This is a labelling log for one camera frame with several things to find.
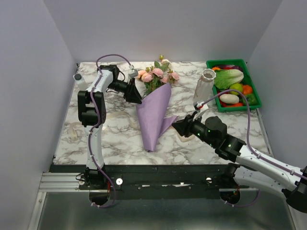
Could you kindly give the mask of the purple wrapping paper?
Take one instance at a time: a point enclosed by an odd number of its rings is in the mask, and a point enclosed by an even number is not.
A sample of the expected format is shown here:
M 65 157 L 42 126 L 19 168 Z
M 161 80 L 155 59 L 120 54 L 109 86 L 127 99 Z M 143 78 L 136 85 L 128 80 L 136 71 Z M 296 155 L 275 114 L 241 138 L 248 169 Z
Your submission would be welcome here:
M 142 142 L 146 151 L 155 151 L 158 139 L 177 119 L 177 116 L 165 116 L 170 97 L 171 85 L 167 83 L 147 95 L 142 104 L 136 106 Z

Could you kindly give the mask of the pink artificial flower bouquet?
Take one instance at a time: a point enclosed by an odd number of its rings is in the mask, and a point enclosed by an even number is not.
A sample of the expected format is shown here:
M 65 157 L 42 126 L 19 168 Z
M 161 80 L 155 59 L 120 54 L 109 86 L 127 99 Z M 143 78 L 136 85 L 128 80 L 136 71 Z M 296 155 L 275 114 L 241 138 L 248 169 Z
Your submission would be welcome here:
M 137 79 L 145 86 L 144 96 L 149 95 L 159 87 L 179 81 L 179 75 L 171 69 L 171 62 L 163 55 L 150 67 L 138 71 Z

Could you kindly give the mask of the beige ribbon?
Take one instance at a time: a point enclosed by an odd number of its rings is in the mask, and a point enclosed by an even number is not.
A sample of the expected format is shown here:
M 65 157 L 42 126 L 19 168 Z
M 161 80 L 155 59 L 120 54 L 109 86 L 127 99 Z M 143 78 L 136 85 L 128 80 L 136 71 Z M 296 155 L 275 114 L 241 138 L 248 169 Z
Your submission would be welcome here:
M 114 112 L 114 113 L 110 113 L 110 114 L 107 114 L 106 115 L 106 120 L 108 119 L 111 119 L 111 118 L 115 118 L 115 117 L 118 117 L 118 116 L 126 116 L 128 121 L 129 121 L 129 125 L 133 128 L 133 129 L 136 129 L 136 130 L 140 130 L 140 128 L 134 123 L 134 120 L 131 118 L 131 116 L 127 113 L 127 112 L 124 112 L 124 111 L 119 111 L 119 112 Z M 76 141 L 78 139 L 78 135 L 75 131 L 75 126 L 77 125 L 81 125 L 81 122 L 73 122 L 70 124 L 69 128 L 68 128 L 68 135 L 70 137 L 70 139 L 72 141 Z M 188 138 L 185 138 L 185 137 L 181 137 L 180 135 L 177 135 L 178 138 L 180 139 L 181 142 L 188 142 L 188 141 L 191 141 L 194 139 L 194 137 L 190 136 Z

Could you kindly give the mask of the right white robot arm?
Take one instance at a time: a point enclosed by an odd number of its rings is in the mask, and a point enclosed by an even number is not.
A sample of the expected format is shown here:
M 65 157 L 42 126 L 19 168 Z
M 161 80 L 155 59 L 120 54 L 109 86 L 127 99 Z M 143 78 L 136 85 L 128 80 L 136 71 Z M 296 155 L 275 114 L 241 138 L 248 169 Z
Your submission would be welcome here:
M 307 170 L 278 161 L 263 154 L 248 143 L 228 134 L 227 126 L 217 116 L 209 117 L 204 123 L 187 115 L 176 121 L 172 127 L 182 137 L 195 135 L 211 146 L 224 160 L 242 166 L 235 172 L 221 175 L 223 186 L 235 184 L 254 187 L 283 196 L 289 206 L 297 211 L 307 211 Z

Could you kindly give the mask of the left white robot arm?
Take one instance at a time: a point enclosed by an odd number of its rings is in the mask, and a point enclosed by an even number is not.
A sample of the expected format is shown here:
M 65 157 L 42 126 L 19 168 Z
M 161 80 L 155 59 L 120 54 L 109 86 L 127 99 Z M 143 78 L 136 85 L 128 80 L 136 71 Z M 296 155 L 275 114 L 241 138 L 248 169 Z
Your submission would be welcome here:
M 102 127 L 106 121 L 105 93 L 113 90 L 123 94 L 128 103 L 141 104 L 142 97 L 137 90 L 135 77 L 137 71 L 131 65 L 132 73 L 128 80 L 118 78 L 120 70 L 117 65 L 100 65 L 97 77 L 86 90 L 77 94 L 78 119 L 87 136 L 87 163 L 89 171 L 101 172 L 105 161 L 102 154 Z

